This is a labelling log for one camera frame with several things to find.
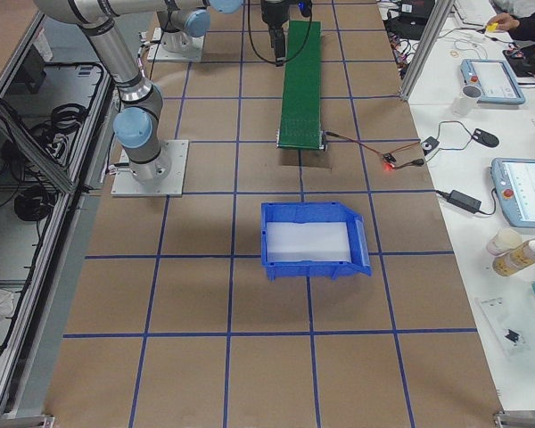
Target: box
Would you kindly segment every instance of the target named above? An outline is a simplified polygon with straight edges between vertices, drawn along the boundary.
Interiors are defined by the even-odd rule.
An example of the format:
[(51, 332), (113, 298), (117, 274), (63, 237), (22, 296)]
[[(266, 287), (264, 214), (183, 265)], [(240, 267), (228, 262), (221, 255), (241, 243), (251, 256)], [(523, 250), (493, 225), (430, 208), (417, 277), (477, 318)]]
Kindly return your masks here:
[(339, 202), (261, 204), (267, 277), (371, 275), (363, 218)]

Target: floor grid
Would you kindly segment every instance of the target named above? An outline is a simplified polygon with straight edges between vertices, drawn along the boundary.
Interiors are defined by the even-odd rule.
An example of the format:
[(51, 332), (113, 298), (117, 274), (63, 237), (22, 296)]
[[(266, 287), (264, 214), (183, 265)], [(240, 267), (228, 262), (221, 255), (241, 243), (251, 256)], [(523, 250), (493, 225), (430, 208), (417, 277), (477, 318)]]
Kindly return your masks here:
[[(314, 14), (324, 128), (384, 151), (417, 141), (376, 4)], [(244, 11), (212, 19), (202, 63), (153, 71), (160, 135), (191, 140), (184, 196), (112, 199), (108, 180), (45, 410), (63, 428), (493, 426), (427, 168), (387, 172), (333, 139), (323, 156), (278, 151), (283, 73), (251, 57)], [(309, 201), (362, 214), (371, 277), (267, 280), (260, 204)]]

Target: can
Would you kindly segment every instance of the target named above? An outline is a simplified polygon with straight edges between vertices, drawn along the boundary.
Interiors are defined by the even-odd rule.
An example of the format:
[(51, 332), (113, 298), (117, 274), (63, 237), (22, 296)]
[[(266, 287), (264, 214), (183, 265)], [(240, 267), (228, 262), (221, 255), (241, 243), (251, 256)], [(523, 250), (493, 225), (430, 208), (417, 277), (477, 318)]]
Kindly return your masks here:
[(535, 239), (525, 241), (517, 248), (496, 257), (493, 270), (501, 276), (511, 276), (535, 263)]

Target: hand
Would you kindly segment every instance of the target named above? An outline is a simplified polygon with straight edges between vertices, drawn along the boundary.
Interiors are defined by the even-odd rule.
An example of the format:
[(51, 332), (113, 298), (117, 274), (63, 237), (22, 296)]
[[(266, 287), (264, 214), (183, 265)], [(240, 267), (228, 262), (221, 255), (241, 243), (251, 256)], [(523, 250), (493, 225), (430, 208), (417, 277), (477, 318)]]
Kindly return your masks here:
[(501, 31), (509, 31), (510, 29), (516, 29), (519, 27), (519, 21), (509, 13), (500, 13), (499, 15), (494, 16), (486, 25), (494, 23), (498, 24), (498, 29)]

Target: white table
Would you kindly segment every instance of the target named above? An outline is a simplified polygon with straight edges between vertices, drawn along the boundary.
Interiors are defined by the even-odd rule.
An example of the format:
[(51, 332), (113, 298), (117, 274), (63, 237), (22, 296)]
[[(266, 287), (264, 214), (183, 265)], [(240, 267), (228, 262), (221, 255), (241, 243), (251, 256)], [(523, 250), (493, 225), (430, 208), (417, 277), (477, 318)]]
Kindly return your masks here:
[[(488, 7), (489, 18), (493, 11), (489, 4)], [(445, 29), (455, 27), (456, 23), (450, 18)], [(456, 31), (448, 37), (468, 38), (467, 33)], [(506, 33), (495, 34), (495, 37), (509, 40)], [(489, 59), (503, 59), (501, 51), (506, 48), (505, 43), (485, 40), (481, 45)], [(448, 38), (440, 39), (432, 49), (409, 98), (421, 139), (436, 136), (442, 120), (456, 119), (449, 107), (463, 84), (459, 66), (465, 58), (478, 56), (475, 52), (457, 51)], [(471, 142), (462, 152), (438, 153), (428, 163), (436, 189), (467, 193), (482, 201), (483, 210), (491, 211), (491, 161), (497, 157), (535, 159), (535, 89), (526, 87), (523, 92), (527, 98), (523, 105), (479, 104), (465, 118), (458, 118), (470, 131), (481, 128), (495, 134), (500, 144), (490, 149)], [(442, 147), (462, 147), (467, 139), (459, 125), (442, 126)], [(499, 206), (496, 214), (489, 218), (474, 216), (442, 199), (440, 206), (501, 404), (505, 411), (535, 410), (535, 296), (531, 289), (535, 265), (508, 278), (493, 272), (493, 256), (486, 252), (485, 245), (501, 227), (507, 226)], [(535, 229), (517, 230), (524, 239), (535, 237)], [(484, 315), (480, 302), (496, 298), (503, 299), (504, 323), (523, 333), (526, 346), (519, 352), (510, 353), (504, 349)]]

